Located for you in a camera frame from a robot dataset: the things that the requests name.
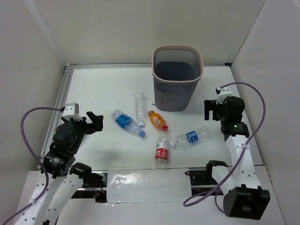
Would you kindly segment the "blue label bottle white cap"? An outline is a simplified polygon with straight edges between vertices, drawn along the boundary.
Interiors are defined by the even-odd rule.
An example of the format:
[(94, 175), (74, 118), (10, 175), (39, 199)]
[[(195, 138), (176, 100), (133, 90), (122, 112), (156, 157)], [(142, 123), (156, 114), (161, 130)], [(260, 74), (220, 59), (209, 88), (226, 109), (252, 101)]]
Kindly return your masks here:
[(175, 137), (170, 145), (175, 150), (186, 150), (196, 144), (210, 140), (211, 133), (207, 126), (200, 127), (194, 131)]

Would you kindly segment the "red label bottle red cap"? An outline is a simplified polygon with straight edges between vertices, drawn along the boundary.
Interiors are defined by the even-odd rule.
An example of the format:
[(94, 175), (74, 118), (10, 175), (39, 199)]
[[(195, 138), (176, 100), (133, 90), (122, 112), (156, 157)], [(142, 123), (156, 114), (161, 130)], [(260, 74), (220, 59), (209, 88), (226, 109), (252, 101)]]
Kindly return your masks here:
[(156, 168), (164, 169), (168, 164), (170, 149), (170, 134), (167, 125), (162, 126), (162, 130), (159, 132), (156, 150), (155, 150), (155, 164)]

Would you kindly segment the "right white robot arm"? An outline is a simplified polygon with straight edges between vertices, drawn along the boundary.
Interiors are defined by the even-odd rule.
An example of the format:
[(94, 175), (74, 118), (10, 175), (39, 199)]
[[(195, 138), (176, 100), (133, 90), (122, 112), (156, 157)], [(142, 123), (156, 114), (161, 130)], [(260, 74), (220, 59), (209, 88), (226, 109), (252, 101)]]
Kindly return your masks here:
[(259, 220), (270, 202), (270, 192), (262, 188), (255, 172), (248, 127), (242, 122), (244, 109), (244, 101), (239, 97), (204, 101), (204, 119), (220, 121), (233, 165), (229, 169), (224, 162), (210, 161), (211, 168), (204, 177), (208, 183), (217, 182), (220, 186), (227, 217)]

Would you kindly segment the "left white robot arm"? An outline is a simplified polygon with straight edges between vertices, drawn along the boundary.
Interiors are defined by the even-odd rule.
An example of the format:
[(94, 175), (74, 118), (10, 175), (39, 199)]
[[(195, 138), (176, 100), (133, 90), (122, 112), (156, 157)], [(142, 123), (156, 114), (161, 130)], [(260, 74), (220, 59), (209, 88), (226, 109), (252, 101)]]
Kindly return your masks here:
[(92, 168), (75, 162), (75, 154), (85, 136), (103, 129), (102, 115), (87, 112), (87, 118), (62, 110), (62, 121), (53, 135), (48, 153), (41, 163), (41, 174), (29, 203), (20, 210), (17, 225), (53, 225), (77, 189), (100, 188), (103, 177)]

